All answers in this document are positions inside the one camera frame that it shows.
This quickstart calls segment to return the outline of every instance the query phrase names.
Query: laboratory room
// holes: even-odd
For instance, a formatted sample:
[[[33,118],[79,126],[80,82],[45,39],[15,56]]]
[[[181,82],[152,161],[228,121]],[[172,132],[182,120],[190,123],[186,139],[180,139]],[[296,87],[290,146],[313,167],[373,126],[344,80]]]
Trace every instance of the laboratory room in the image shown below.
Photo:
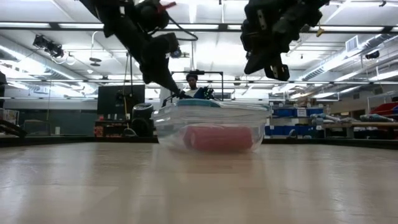
[[[398,223],[398,1],[0,1],[0,223]]]

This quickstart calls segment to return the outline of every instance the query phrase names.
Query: clear plastic container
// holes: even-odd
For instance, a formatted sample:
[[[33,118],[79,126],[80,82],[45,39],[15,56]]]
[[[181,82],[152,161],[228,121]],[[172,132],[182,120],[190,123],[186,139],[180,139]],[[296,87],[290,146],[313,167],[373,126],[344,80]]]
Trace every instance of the clear plastic container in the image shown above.
[[[264,139],[268,107],[186,99],[152,114],[159,143],[175,150],[243,152]]]

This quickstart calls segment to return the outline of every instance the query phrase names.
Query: computer monitor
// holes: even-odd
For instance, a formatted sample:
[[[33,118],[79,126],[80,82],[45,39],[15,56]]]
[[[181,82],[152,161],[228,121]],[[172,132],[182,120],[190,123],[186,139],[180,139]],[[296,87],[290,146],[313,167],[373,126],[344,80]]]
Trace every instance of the computer monitor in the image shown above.
[[[127,113],[131,113],[132,107],[145,102],[145,85],[131,86],[100,86],[98,88],[97,114],[124,114],[124,100],[120,96],[123,92],[126,97]]]

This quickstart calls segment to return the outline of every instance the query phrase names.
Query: red foam roll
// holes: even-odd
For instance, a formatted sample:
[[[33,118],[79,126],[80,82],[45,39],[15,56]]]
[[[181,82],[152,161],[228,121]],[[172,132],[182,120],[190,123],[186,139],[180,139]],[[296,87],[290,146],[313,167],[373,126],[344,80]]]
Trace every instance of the red foam roll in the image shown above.
[[[188,148],[211,152],[246,151],[253,146],[248,127],[187,126],[183,141]]]

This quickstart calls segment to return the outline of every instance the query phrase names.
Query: white ceiling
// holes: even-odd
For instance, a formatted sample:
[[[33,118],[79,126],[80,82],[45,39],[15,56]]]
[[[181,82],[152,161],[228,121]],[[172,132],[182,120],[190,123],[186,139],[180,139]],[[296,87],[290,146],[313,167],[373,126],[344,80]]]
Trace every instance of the white ceiling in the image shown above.
[[[177,6],[169,9],[169,14],[177,22],[196,23],[241,23],[245,19],[244,7],[247,1],[218,0],[175,0]],[[396,26],[395,5],[387,4],[378,7],[380,1],[332,1],[329,6],[322,7],[323,18],[321,24],[327,25],[369,25]],[[99,22],[79,2],[72,0],[2,0],[0,1],[0,21],[34,21],[34,22]],[[94,47],[91,52],[92,32],[81,31],[29,31],[29,30],[0,30],[0,35],[23,45],[28,49],[37,50],[32,46],[36,34],[42,34],[52,41],[62,44],[63,49],[70,52],[77,59],[73,65],[62,64],[71,71],[85,75],[88,78],[99,78],[109,75],[110,78],[120,79],[126,68],[126,51],[117,38],[105,38],[102,32],[95,35]],[[245,51],[239,39],[239,33],[198,32],[199,41],[196,42],[196,52],[193,54],[197,62],[197,69],[206,71],[223,71],[226,79],[243,76],[246,63]],[[345,41],[353,34],[302,34],[303,43],[288,57],[282,55],[282,60],[289,68],[306,70],[316,65],[321,59],[341,50]],[[182,42],[183,51],[191,51],[191,43]],[[48,57],[41,51],[38,54]],[[93,67],[88,59],[91,57],[102,60],[100,67]],[[170,61],[170,70],[184,70],[190,67],[189,58]],[[141,74],[136,66],[133,73]],[[262,78],[261,72],[251,75],[253,80]],[[205,79],[217,79],[216,75]]]

